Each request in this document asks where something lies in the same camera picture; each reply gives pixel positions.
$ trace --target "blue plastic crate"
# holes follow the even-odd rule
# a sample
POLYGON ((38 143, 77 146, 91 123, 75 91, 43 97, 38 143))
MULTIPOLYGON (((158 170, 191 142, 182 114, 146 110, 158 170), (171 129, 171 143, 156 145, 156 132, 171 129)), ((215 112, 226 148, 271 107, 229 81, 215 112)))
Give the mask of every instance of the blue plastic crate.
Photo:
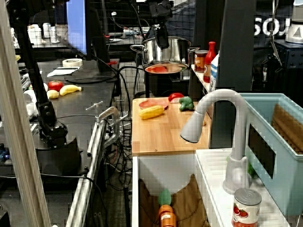
POLYGON ((301 124, 303 109, 283 94, 241 95, 249 109, 245 155, 281 212, 302 214, 303 155, 288 145, 271 126, 271 121, 276 104, 301 124))

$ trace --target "wooden post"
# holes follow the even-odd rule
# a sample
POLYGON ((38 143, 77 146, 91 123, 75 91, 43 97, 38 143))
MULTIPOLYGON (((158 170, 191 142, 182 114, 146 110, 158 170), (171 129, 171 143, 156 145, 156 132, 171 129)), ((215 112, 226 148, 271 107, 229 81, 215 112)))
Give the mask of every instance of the wooden post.
POLYGON ((50 227, 5 1, 0 12, 0 106, 8 147, 29 226, 50 227))

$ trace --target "pot handle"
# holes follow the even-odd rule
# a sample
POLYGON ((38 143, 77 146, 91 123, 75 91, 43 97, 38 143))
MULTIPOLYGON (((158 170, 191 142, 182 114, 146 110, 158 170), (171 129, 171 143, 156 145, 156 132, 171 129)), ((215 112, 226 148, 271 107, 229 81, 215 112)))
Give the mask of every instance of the pot handle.
POLYGON ((200 47, 190 47, 189 50, 188 50, 188 53, 195 52, 195 51, 197 51, 199 49, 200 49, 200 47))
POLYGON ((138 45, 138 44, 135 44, 135 45, 131 45, 130 48, 137 52, 137 53, 140 53, 142 54, 143 52, 146 51, 146 47, 144 45, 138 45))

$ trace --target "tape roll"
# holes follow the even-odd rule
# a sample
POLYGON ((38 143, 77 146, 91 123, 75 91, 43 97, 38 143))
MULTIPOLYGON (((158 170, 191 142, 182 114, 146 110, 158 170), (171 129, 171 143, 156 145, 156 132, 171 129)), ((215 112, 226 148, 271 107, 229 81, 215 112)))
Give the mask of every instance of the tape roll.
POLYGON ((82 59, 78 58, 72 58, 72 59, 66 59, 62 62, 63 67, 80 67, 83 65, 82 59))

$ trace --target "ketchup bottle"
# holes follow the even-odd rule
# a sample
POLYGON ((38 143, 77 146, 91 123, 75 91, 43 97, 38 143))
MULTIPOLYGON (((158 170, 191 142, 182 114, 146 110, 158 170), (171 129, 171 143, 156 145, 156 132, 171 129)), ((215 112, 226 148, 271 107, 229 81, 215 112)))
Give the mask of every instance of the ketchup bottle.
POLYGON ((203 77, 205 83, 210 82, 210 66, 212 64, 212 60, 216 57, 216 52, 214 51, 215 46, 215 42, 209 42, 209 51, 205 57, 205 71, 203 77))

